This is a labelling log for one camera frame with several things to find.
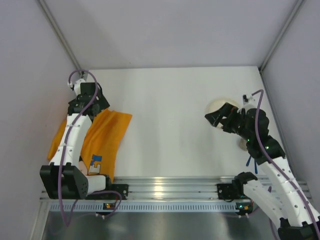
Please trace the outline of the white round plate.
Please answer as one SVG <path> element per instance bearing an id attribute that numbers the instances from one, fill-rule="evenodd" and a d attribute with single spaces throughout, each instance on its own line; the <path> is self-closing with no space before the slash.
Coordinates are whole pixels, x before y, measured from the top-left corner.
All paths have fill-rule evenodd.
<path id="1" fill-rule="evenodd" d="M 205 119 L 209 122 L 209 124 L 211 126 L 213 126 L 213 124 L 206 117 L 206 115 L 219 110 L 225 103 L 231 104 L 237 108 L 240 107 L 240 104 L 231 98 L 220 97 L 220 98 L 216 98 L 216 99 L 212 100 L 211 102 L 208 103 L 208 105 L 205 108 Z"/>

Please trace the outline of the orange Mickey placemat cloth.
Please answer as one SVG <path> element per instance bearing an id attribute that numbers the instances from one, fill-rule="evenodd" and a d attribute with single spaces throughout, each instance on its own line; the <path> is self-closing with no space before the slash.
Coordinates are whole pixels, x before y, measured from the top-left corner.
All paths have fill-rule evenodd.
<path id="1" fill-rule="evenodd" d="M 78 168 L 84 175 L 114 179 L 117 152 L 131 119 L 131 114 L 108 109 L 94 118 L 80 153 Z"/>

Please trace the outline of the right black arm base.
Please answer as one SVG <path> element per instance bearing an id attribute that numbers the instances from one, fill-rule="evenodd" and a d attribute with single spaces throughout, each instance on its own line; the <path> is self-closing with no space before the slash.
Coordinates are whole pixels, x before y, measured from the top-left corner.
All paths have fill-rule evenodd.
<path id="1" fill-rule="evenodd" d="M 237 183 L 219 183 L 216 185 L 218 199 L 226 202 L 236 200 L 249 200 L 250 198 L 244 194 L 244 187 Z"/>

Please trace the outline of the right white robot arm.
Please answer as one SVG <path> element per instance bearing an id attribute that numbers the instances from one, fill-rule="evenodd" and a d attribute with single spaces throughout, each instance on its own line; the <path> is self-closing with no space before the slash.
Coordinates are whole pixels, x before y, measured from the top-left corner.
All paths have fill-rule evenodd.
<path id="1" fill-rule="evenodd" d="M 245 141 L 250 157 L 269 178 L 278 197 L 251 172 L 241 172 L 232 180 L 236 195 L 253 200 L 277 228 L 281 240 L 318 240 L 320 214 L 299 186 L 281 145 L 269 134 L 266 112 L 251 104 L 237 107 L 214 100 L 204 117 L 211 126 Z"/>

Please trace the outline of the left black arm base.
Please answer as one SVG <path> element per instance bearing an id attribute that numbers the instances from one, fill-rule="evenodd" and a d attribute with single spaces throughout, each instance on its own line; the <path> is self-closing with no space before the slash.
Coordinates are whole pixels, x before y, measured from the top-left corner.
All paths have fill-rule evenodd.
<path id="1" fill-rule="evenodd" d="M 109 191 L 115 191 L 119 193 L 122 197 L 122 200 L 126 200 L 128 198 L 129 185 L 114 183 L 111 185 Z M 85 199 L 86 200 L 119 200 L 120 197 L 115 193 L 100 193 L 100 194 L 90 194 Z"/>

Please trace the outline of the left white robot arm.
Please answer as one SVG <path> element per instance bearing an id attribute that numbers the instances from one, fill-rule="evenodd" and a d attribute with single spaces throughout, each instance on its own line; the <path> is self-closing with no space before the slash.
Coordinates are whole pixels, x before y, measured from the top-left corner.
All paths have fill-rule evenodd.
<path id="1" fill-rule="evenodd" d="M 50 199 L 82 200 L 98 191 L 107 191 L 109 175 L 88 175 L 79 169 L 81 150 L 94 118 L 110 104 L 99 84 L 83 78 L 72 84 L 75 99 L 68 103 L 66 126 L 53 158 L 40 169 L 40 177 Z"/>

